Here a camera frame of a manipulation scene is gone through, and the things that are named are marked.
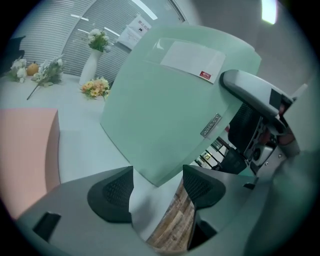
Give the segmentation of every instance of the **gray machine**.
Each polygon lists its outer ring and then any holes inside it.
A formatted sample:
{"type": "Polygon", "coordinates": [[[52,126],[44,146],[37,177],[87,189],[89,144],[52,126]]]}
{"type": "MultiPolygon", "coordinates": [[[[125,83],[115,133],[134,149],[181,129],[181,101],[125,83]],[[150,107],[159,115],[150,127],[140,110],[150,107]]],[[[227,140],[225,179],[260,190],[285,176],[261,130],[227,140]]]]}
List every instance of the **gray machine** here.
{"type": "MultiPolygon", "coordinates": [[[[294,103],[288,95],[239,70],[223,73],[220,84],[260,114],[260,129],[263,125],[274,136],[285,136],[288,124],[279,111],[294,103]]],[[[183,166],[183,185],[195,207],[186,254],[271,253],[312,207],[317,152],[297,154],[277,143],[250,141],[249,155],[260,151],[251,163],[256,176],[183,166]]],[[[132,227],[133,188],[132,166],[63,183],[30,207],[17,225],[43,255],[157,255],[132,227]]]]}

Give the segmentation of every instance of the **window blinds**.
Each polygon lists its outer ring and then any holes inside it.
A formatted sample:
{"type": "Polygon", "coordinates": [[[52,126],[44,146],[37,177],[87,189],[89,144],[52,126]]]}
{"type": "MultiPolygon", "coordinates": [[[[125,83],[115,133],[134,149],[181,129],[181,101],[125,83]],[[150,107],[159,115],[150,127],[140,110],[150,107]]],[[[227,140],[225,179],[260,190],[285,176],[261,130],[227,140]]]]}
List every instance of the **window blinds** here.
{"type": "Polygon", "coordinates": [[[12,38],[26,36],[20,44],[24,58],[38,64],[61,54],[66,40],[82,15],[96,0],[44,0],[19,25],[12,38]]]}
{"type": "Polygon", "coordinates": [[[169,0],[44,0],[12,38],[26,36],[20,49],[28,61],[41,64],[63,53],[64,72],[80,76],[91,53],[88,33],[94,28],[104,30],[114,45],[111,52],[101,56],[96,76],[113,81],[131,51],[115,42],[139,14],[152,27],[183,22],[169,0]]]}
{"type": "Polygon", "coordinates": [[[105,77],[113,81],[127,59],[131,50],[120,43],[115,43],[118,35],[122,33],[137,15],[150,23],[151,26],[167,26],[182,23],[176,10],[168,0],[142,0],[157,17],[153,20],[133,0],[97,0],[83,15],[72,31],[63,50],[66,60],[65,73],[80,76],[82,69],[91,53],[88,42],[84,39],[92,29],[104,30],[110,40],[114,42],[111,52],[104,53],[98,63],[96,76],[105,77]]]}

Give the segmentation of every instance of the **gray wall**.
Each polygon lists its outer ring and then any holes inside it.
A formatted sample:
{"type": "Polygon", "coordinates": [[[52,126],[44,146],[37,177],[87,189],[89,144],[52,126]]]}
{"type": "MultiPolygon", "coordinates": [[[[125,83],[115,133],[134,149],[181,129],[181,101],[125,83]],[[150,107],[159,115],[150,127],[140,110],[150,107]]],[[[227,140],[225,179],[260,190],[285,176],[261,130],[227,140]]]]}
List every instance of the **gray wall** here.
{"type": "Polygon", "coordinates": [[[260,0],[175,0],[186,20],[234,35],[261,56],[258,76],[292,94],[318,63],[303,32],[278,4],[274,25],[262,20],[260,0]]]}

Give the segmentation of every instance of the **black pad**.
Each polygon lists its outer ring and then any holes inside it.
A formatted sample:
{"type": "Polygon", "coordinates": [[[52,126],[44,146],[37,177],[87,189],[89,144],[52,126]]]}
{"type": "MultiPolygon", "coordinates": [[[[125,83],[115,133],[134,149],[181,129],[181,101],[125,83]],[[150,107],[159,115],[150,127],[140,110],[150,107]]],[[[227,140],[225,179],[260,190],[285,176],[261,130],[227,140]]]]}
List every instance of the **black pad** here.
{"type": "Polygon", "coordinates": [[[228,174],[239,174],[246,167],[245,159],[234,148],[230,148],[221,162],[221,172],[228,174]]]}
{"type": "Polygon", "coordinates": [[[87,195],[91,209],[111,223],[131,223],[130,195],[134,189],[133,167],[94,184],[87,195]]]}
{"type": "Polygon", "coordinates": [[[242,104],[230,122],[229,141],[244,153],[255,135],[261,115],[246,104],[242,104]]]}
{"type": "Polygon", "coordinates": [[[197,171],[192,165],[183,166],[183,186],[195,210],[213,206],[226,192],[220,180],[197,171]]]}

